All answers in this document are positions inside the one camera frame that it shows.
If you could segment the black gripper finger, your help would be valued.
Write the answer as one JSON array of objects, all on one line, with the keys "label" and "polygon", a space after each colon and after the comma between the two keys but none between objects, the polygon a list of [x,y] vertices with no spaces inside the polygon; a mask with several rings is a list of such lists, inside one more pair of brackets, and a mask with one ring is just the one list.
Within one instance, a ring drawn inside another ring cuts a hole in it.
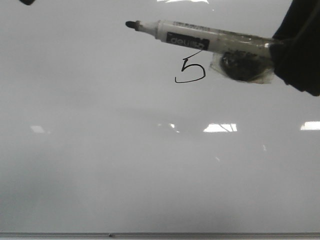
[{"label": "black gripper finger", "polygon": [[293,0],[270,47],[274,73],[287,85],[320,95],[320,2]]}]

